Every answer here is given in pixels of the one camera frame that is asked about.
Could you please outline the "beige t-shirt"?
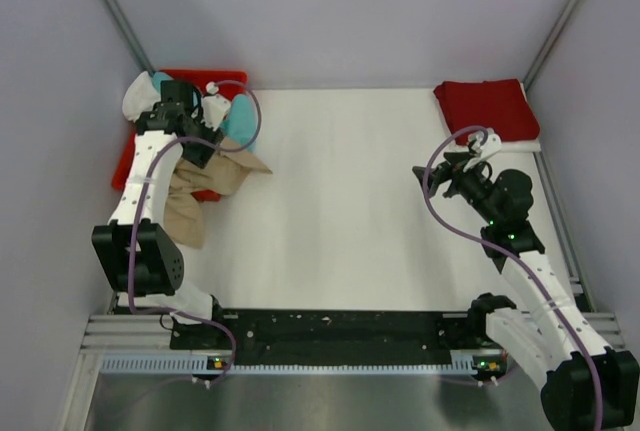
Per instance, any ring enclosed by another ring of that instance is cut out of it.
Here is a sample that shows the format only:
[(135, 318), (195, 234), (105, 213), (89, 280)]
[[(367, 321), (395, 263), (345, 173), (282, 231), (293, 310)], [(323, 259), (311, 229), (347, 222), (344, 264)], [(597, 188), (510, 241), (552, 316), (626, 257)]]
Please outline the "beige t-shirt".
[(270, 175), (272, 170), (250, 150), (215, 151), (204, 168), (180, 159), (171, 177), (163, 228), (176, 243), (194, 249), (204, 244), (205, 225), (201, 202), (235, 194), (251, 173)]

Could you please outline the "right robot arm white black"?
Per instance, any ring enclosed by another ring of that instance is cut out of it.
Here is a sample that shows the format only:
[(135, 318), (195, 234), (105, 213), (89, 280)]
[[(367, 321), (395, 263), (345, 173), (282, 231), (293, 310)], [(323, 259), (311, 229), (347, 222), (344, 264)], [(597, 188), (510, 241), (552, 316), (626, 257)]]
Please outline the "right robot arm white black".
[(444, 197), (462, 197), (485, 221), (474, 240), (524, 306), (519, 310), (506, 296), (479, 296), (469, 309), (469, 339), (481, 347), (496, 343), (514, 359), (538, 388), (553, 429), (631, 425), (638, 361), (594, 329), (552, 268), (529, 221), (531, 178), (517, 169), (491, 172), (469, 152), (447, 152), (432, 169), (412, 169), (427, 200), (445, 185)]

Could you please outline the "teal t-shirt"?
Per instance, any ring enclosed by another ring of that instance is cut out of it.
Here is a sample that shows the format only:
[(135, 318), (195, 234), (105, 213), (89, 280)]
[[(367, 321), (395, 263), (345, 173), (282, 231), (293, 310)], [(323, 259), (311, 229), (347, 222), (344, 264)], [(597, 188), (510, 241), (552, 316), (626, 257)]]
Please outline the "teal t-shirt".
[[(152, 84), (156, 91), (160, 92), (161, 83), (171, 79), (189, 82), (199, 89), (198, 92), (193, 93), (194, 106), (198, 105), (198, 96), (205, 93), (206, 85), (210, 82), (232, 80), (243, 84), (248, 83), (248, 76), (242, 71), (164, 69), (152, 75)], [(219, 85), (218, 92), (231, 102), (230, 110), (220, 124), (220, 129), (238, 145), (245, 145), (254, 136), (257, 128), (252, 99), (242, 86), (234, 84)]]

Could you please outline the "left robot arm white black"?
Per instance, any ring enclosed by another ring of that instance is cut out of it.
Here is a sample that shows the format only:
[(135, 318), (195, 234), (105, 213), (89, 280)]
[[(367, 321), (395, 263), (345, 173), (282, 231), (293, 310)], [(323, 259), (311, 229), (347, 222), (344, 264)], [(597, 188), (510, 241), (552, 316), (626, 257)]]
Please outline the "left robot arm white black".
[(171, 180), (181, 159), (204, 164), (221, 135), (206, 125), (203, 103), (189, 82), (148, 74), (139, 84), (154, 92), (135, 108), (133, 154), (120, 200), (107, 223), (94, 227), (91, 243), (107, 281), (134, 314), (167, 313), (192, 325), (205, 347), (226, 338), (215, 316), (215, 298), (185, 278), (183, 254), (165, 226)]

